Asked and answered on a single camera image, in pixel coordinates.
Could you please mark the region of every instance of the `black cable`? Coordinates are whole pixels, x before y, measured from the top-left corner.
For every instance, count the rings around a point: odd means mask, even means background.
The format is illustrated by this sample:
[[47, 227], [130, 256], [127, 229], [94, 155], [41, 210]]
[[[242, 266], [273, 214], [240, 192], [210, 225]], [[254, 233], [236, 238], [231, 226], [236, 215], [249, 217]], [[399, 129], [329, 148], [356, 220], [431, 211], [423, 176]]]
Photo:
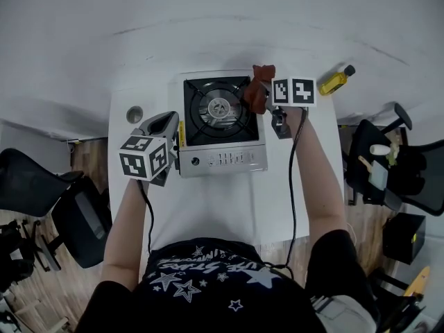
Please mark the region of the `black cable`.
[[304, 126], [305, 120], [307, 119], [308, 110], [302, 109], [302, 115], [300, 118], [300, 123], [296, 135], [294, 136], [293, 146], [291, 147], [290, 161], [289, 161], [289, 188], [290, 188], [290, 199], [291, 199], [291, 211], [293, 212], [293, 238], [291, 239], [289, 253], [287, 255], [287, 260], [285, 264], [272, 264], [269, 262], [264, 262], [265, 265], [276, 269], [287, 269], [290, 272], [291, 279], [294, 280], [293, 271], [291, 270], [289, 264], [291, 259], [291, 253], [293, 252], [294, 242], [296, 241], [296, 209], [294, 205], [294, 193], [293, 193], [293, 161], [296, 152], [296, 146], [298, 145], [300, 134], [302, 132], [302, 127]]
[[142, 194], [142, 197], [144, 198], [145, 203], [148, 205], [148, 208], [150, 209], [151, 224], [150, 224], [150, 230], [148, 232], [148, 253], [151, 255], [151, 232], [153, 231], [153, 227], [154, 227], [154, 212], [153, 212], [153, 207], [151, 206], [150, 200], [148, 199], [148, 197], [145, 194], [143, 182], [141, 180], [138, 180], [137, 185], [139, 185], [140, 193]]

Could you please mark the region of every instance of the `bottle cap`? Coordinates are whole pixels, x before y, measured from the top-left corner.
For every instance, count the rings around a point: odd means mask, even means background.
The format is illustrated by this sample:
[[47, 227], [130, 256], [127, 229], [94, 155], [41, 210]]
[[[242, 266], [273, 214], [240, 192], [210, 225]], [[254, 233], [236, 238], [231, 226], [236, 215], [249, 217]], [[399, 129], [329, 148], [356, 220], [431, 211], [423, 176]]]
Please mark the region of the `bottle cap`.
[[352, 65], [349, 65], [344, 69], [344, 74], [346, 76], [352, 76], [354, 73], [356, 73], [356, 69]]

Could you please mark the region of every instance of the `black box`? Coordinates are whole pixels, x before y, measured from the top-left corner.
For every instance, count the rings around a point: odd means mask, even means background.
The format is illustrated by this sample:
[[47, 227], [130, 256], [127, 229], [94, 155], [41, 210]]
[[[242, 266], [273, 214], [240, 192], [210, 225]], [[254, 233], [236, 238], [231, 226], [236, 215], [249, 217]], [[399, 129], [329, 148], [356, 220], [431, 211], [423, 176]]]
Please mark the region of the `black box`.
[[425, 216], [401, 212], [382, 230], [382, 251], [386, 257], [411, 264], [424, 240]]

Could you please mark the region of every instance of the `yellow bottle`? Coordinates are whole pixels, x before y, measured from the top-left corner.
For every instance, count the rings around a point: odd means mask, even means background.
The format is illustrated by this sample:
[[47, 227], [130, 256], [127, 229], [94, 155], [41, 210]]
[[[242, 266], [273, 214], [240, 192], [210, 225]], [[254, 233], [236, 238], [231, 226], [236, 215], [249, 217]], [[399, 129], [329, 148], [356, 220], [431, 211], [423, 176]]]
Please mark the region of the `yellow bottle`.
[[352, 65], [349, 65], [341, 73], [335, 73], [330, 79], [319, 87], [319, 94], [330, 95], [347, 83], [347, 78], [356, 72]]

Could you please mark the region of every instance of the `yellow object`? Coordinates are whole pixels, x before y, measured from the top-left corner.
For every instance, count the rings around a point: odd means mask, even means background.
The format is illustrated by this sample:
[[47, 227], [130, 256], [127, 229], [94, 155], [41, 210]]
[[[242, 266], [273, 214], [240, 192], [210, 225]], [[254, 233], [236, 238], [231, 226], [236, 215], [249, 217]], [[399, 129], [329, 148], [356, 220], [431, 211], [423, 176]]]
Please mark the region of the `yellow object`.
[[425, 285], [430, 276], [430, 266], [426, 266], [414, 281], [411, 282], [410, 286], [404, 292], [404, 296], [412, 296], [415, 293], [424, 293]]
[[352, 65], [349, 65], [344, 71], [335, 73], [335, 75], [319, 87], [319, 94], [324, 96], [333, 94], [342, 85], [346, 84], [348, 77], [352, 76], [355, 72], [355, 68]]
[[184, 121], [179, 122], [179, 148], [185, 147], [185, 127]]

